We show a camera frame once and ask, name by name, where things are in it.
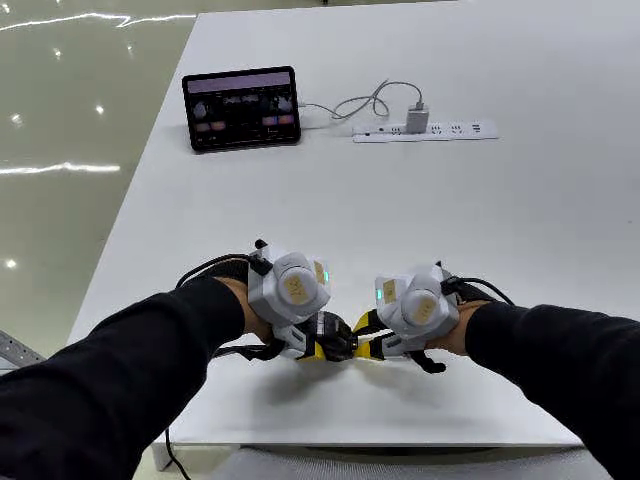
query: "electrical outlet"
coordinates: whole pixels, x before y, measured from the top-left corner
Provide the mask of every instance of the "electrical outlet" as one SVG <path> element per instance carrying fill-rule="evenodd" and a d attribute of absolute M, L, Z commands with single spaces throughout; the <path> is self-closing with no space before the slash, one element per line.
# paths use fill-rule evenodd
<path fill-rule="evenodd" d="M 404 125 L 354 127 L 356 143 L 424 142 L 433 140 L 486 140 L 498 138 L 495 124 L 490 120 L 473 122 L 432 122 L 425 133 L 405 134 Z"/>

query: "black tablet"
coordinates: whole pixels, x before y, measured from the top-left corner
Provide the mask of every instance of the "black tablet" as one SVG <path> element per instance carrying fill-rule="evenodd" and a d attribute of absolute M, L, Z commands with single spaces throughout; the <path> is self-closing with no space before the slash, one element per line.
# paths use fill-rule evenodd
<path fill-rule="evenodd" d="M 300 140 L 292 67 L 188 75 L 182 79 L 182 90 L 194 150 Z"/>

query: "black sleeve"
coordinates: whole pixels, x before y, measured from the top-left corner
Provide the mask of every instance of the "black sleeve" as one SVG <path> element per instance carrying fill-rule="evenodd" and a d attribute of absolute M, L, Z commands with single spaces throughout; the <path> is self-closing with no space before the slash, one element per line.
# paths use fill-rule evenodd
<path fill-rule="evenodd" d="M 131 478 L 144 448 L 204 383 L 213 352 L 243 329 L 235 295 L 197 279 L 0 377 L 0 476 Z"/>
<path fill-rule="evenodd" d="M 640 323 L 602 313 L 492 303 L 471 317 L 469 356 L 578 435 L 616 479 L 637 478 Z"/>

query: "power adapter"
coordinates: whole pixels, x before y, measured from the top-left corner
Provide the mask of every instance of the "power adapter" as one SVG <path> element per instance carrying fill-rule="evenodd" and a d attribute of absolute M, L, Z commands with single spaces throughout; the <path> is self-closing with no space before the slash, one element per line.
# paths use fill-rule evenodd
<path fill-rule="evenodd" d="M 423 102 L 417 102 L 416 106 L 410 108 L 407 112 L 407 124 L 404 133 L 425 133 L 428 123 L 429 107 L 425 107 Z"/>

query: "black strap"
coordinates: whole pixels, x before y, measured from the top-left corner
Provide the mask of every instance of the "black strap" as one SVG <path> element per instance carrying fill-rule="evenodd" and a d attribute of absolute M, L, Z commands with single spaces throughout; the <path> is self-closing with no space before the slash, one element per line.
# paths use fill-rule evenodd
<path fill-rule="evenodd" d="M 204 270 L 196 278 L 204 276 L 232 278 L 246 285 L 249 282 L 249 262 L 245 260 L 226 260 L 216 263 Z"/>
<path fill-rule="evenodd" d="M 442 373 L 447 369 L 444 363 L 436 363 L 431 358 L 427 357 L 424 350 L 408 353 L 411 360 L 420 365 L 420 367 L 427 373 Z"/>
<path fill-rule="evenodd" d="M 279 339 L 274 339 L 268 345 L 238 345 L 235 347 L 220 347 L 213 354 L 213 358 L 223 357 L 232 353 L 238 353 L 247 360 L 271 360 L 276 358 L 282 350 L 284 350 L 285 342 Z"/>

